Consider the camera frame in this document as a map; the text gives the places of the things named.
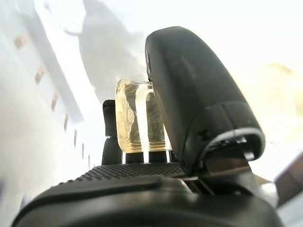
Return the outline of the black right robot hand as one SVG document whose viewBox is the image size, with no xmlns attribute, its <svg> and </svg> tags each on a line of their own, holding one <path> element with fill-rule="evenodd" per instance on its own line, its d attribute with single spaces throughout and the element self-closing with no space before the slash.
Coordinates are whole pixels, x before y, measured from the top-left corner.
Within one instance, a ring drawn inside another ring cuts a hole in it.
<svg viewBox="0 0 303 227">
<path fill-rule="evenodd" d="M 148 78 L 182 174 L 171 163 L 98 166 L 25 206 L 15 227 L 281 227 L 249 162 L 265 136 L 228 70 L 175 26 L 145 43 Z"/>
</svg>

